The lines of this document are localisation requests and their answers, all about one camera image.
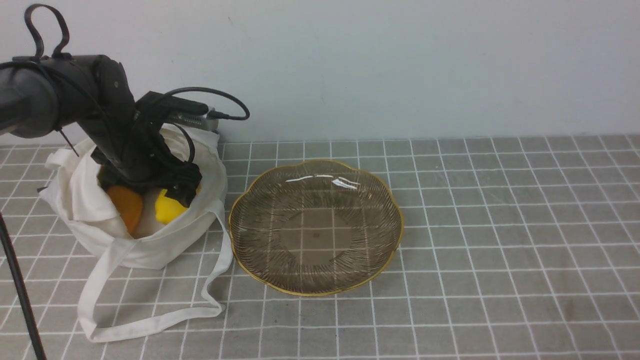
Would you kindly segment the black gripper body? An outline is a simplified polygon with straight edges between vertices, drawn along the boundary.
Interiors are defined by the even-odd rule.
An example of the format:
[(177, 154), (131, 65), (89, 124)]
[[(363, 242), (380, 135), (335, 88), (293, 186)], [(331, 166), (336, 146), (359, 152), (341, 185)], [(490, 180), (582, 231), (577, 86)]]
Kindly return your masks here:
[(91, 159), (101, 166), (97, 175), (101, 189), (118, 185), (143, 195), (153, 188), (166, 189), (167, 178), (202, 178), (195, 164), (194, 140), (181, 126), (177, 129), (186, 141), (186, 160), (171, 153), (158, 125), (143, 125), (126, 137), (108, 134), (102, 121), (92, 120), (91, 141), (96, 148)]

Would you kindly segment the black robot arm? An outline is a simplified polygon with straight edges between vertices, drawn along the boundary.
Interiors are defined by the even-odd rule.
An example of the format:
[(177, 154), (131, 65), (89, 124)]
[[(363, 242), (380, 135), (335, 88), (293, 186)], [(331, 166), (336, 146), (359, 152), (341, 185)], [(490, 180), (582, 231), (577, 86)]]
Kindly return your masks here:
[(137, 193), (165, 189), (189, 207), (201, 184), (195, 145), (182, 161), (169, 150), (160, 126), (143, 117), (121, 63), (106, 55), (14, 58), (1, 66), (1, 132), (34, 139), (79, 125), (96, 145), (89, 156), (103, 167), (104, 188)]

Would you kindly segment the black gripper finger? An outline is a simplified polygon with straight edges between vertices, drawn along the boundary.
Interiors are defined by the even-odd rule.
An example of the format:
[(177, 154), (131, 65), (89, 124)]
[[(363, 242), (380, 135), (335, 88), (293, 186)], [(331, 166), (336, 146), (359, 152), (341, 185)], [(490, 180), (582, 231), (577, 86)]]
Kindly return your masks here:
[(166, 179), (166, 196), (189, 208), (194, 200), (201, 177), (169, 177)]

